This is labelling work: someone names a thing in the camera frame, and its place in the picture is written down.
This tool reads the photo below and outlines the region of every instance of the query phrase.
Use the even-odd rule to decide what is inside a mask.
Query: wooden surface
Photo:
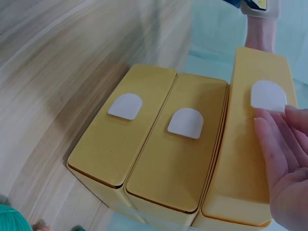
[[[0,2],[0,194],[54,230],[106,230],[112,212],[66,169],[134,63],[181,69],[190,0]]]

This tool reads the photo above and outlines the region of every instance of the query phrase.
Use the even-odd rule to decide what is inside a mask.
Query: white sticker
[[[254,108],[284,113],[287,97],[277,83],[262,80],[252,86],[250,104]]]
[[[191,108],[182,108],[172,117],[168,132],[198,139],[203,127],[203,117],[200,112]]]
[[[108,110],[108,114],[123,119],[136,118],[142,106],[142,99],[135,94],[127,93],[119,96]]]

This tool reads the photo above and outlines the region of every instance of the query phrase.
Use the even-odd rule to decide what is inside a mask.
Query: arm
[[[248,16],[246,47],[274,53],[276,20]]]

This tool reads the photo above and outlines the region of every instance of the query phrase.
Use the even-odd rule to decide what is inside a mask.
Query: wooden floor
[[[0,195],[55,231],[106,230],[109,210],[65,162],[134,63],[180,69],[190,0],[0,1]]]

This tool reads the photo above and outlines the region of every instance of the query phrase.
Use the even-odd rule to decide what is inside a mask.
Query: yellow box
[[[270,224],[265,163],[254,132],[254,109],[250,106],[251,87],[260,80],[279,84],[288,103],[296,106],[286,58],[239,48],[222,145],[208,193],[193,223],[195,228],[260,230]]]
[[[218,143],[228,84],[188,74],[179,75],[167,97],[126,184],[130,200],[145,221],[164,230],[184,230],[195,218],[211,160]],[[167,131],[182,108],[204,119],[199,139]],[[168,224],[176,224],[171,229]]]
[[[135,65],[126,74],[96,115],[69,156],[68,168],[98,198],[114,211],[140,219],[127,212],[134,208],[123,184],[170,91],[176,71]],[[142,107],[133,120],[108,114],[121,95],[133,93],[142,99]]]

